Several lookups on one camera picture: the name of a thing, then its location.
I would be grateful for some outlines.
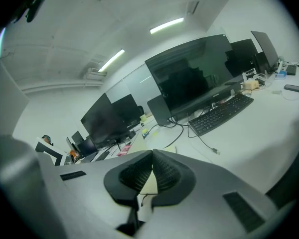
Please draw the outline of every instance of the black phone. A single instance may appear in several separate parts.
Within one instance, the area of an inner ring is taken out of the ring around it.
[[[295,85],[287,84],[284,86],[284,89],[299,92],[299,86],[295,86]]]

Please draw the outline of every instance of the black monitor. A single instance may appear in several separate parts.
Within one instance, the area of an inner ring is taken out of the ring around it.
[[[112,105],[127,127],[132,127],[140,123],[140,116],[142,114],[131,94],[117,100]]]
[[[75,142],[75,144],[79,144],[80,142],[84,141],[79,131],[76,131],[74,135],[72,135],[72,139]]]
[[[275,68],[279,60],[278,54],[266,33],[251,31],[263,50],[271,69]]]
[[[95,147],[91,138],[87,138],[83,142],[79,143],[78,148],[83,157],[87,157],[87,156],[97,152],[97,148]]]
[[[168,108],[186,106],[203,95],[217,96],[218,89],[240,74],[225,35],[184,43],[145,61]]]
[[[103,94],[81,119],[81,123],[96,145],[116,140],[129,134],[123,120],[116,114],[113,106]]]
[[[237,59],[237,68],[240,73],[244,73],[256,67],[254,63],[255,55],[258,53],[252,39],[232,42],[231,47]]]

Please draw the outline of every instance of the white ceiling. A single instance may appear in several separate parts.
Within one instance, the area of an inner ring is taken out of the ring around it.
[[[37,17],[7,26],[1,60],[19,85],[82,79],[120,49],[113,73],[147,44],[149,29],[184,17],[199,0],[45,0]]]

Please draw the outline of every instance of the white desk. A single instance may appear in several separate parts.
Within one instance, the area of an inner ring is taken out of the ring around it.
[[[262,193],[270,190],[299,151],[299,93],[284,90],[285,84],[299,86],[299,67],[295,76],[281,81],[274,80],[272,75],[268,82],[272,84],[267,89],[252,92],[254,101],[248,107],[201,137],[210,147],[220,150],[220,155],[197,137],[188,138],[187,127],[174,143],[177,153],[222,166]],[[271,93],[272,90],[282,90],[283,96]],[[179,123],[187,124],[187,119]],[[180,132],[178,125],[174,128],[156,126],[145,143],[148,149],[163,149]]]

